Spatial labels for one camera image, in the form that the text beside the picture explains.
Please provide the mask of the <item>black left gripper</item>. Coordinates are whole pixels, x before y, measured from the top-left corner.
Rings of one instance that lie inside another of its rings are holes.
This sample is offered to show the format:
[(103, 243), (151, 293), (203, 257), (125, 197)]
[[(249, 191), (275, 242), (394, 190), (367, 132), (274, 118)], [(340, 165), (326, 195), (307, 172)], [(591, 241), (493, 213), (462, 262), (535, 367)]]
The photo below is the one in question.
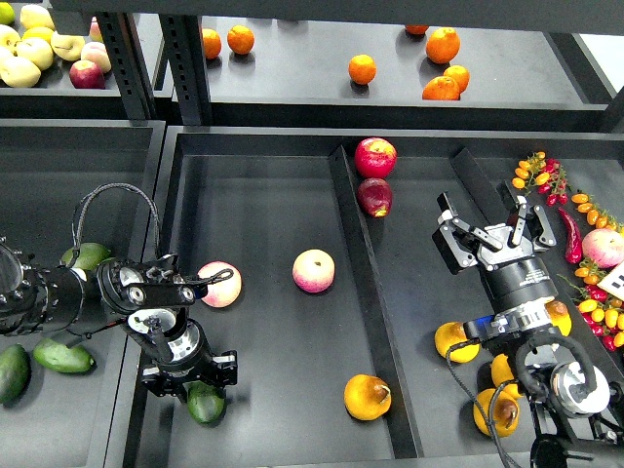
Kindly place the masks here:
[(226, 393), (227, 386), (238, 382), (238, 356), (235, 350), (220, 355), (213, 352), (200, 324), (189, 319), (172, 336), (157, 329), (156, 356), (140, 370), (141, 383), (156, 396), (177, 396), (188, 402), (185, 385), (202, 381)]

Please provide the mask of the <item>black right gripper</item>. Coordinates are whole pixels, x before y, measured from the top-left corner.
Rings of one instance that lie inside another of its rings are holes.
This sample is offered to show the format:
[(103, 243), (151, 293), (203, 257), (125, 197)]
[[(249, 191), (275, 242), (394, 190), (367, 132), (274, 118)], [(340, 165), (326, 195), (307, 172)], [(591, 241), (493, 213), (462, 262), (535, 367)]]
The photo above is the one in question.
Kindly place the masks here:
[(441, 193), (433, 242), (451, 274), (479, 270), (492, 308), (544, 304), (558, 294), (538, 256), (557, 245), (550, 222), (544, 209), (529, 205), (509, 180), (498, 185), (498, 194), (509, 212), (507, 221), (476, 227), (460, 219), (447, 192)]

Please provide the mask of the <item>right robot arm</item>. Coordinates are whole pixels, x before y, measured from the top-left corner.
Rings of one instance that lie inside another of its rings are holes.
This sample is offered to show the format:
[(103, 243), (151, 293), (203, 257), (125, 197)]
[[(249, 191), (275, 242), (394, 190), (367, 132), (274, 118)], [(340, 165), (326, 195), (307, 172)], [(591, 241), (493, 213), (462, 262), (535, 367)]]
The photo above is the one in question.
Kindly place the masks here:
[(528, 399), (535, 431), (533, 467), (620, 467), (623, 464), (623, 415), (607, 420), (623, 397), (576, 340), (554, 326), (546, 305), (558, 294), (539, 257), (557, 242), (540, 206), (504, 182), (500, 197), (509, 213), (503, 223), (479, 228), (459, 217), (447, 193), (437, 198), (441, 214), (432, 239), (448, 270), (476, 267), (492, 314), (460, 324), (464, 335), (443, 351), (480, 345), (508, 358), (511, 377), (496, 385), (489, 404), (477, 404), (489, 437), (500, 442), (493, 415), (503, 389), (518, 385)]

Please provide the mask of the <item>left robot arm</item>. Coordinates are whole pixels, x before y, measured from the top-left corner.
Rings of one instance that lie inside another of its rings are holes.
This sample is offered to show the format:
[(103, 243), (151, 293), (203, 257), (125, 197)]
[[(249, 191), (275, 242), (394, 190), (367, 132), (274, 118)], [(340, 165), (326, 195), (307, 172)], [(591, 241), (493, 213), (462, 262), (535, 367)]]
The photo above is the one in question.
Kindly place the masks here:
[(215, 284), (234, 271), (220, 268), (207, 277), (183, 277), (174, 253), (154, 248), (151, 261), (108, 258), (94, 270), (76, 267), (83, 243), (87, 210), (102, 192), (139, 188), (123, 182), (101, 185), (77, 204), (72, 219), (71, 258), (55, 268), (34, 265), (22, 252), (1, 246), (1, 333), (69, 332), (78, 340), (94, 330), (79, 329), (89, 310), (101, 310), (104, 327), (121, 327), (148, 360), (139, 371), (141, 383), (154, 395), (187, 399), (187, 385), (202, 381), (215, 388), (238, 381), (235, 351), (217, 355), (189, 309)]

